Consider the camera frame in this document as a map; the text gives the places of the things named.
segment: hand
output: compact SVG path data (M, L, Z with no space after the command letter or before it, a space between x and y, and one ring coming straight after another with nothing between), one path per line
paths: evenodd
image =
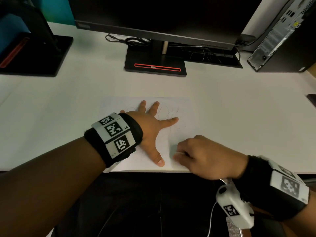
M143 140L139 146L147 153L149 158L156 165L163 167L165 165L165 161L156 149L156 138L161 129L176 124L179 118L174 117L169 120L157 120L155 115L157 114L158 107L159 102L156 101L149 109L148 113L145 113L146 101L143 100L138 107L138 111L129 111L126 114L136 120L143 130Z
M202 135L180 142L173 159L202 178L238 179L244 173L248 157L211 141Z

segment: person's left hand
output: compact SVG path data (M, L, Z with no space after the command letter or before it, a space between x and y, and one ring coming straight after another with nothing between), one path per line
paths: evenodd
M174 117L169 120L157 120L155 115L159 107L159 102L156 101L152 107L146 112L146 101L143 100L138 111L129 111L126 114L130 115L143 130L143 140L140 143L140 147L147 153L149 158L158 166L163 167L165 165L160 153L156 149L156 138L159 131L163 128L170 127L176 124L179 120L178 117Z

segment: white tabletop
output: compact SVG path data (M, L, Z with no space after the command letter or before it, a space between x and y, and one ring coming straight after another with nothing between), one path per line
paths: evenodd
M10 170L83 135L104 96L188 97L201 134L297 173L316 173L316 93L309 74L256 73L186 62L187 77L124 71L127 46L105 34L49 24L74 43L57 77L0 75L0 170Z

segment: red rectangular outline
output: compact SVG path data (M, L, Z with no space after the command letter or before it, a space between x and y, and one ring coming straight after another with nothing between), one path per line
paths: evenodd
M153 69L153 70L156 69L156 70L166 70L166 71L181 71L180 68L176 68L176 67L155 66L155 65L138 64L138 63L135 63L134 67L150 68L150 69Z
M10 52L10 54L2 61L0 68L6 68L14 57L22 50L25 44L29 41L29 37L24 37L21 42Z

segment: wristband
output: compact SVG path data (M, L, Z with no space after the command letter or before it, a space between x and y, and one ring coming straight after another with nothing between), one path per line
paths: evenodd
M279 221L293 218L308 203L309 188L298 175L265 158L249 156L240 179L233 179L242 197Z
M112 113L91 126L84 137L99 153L106 170L128 158L143 139L140 125L126 113Z

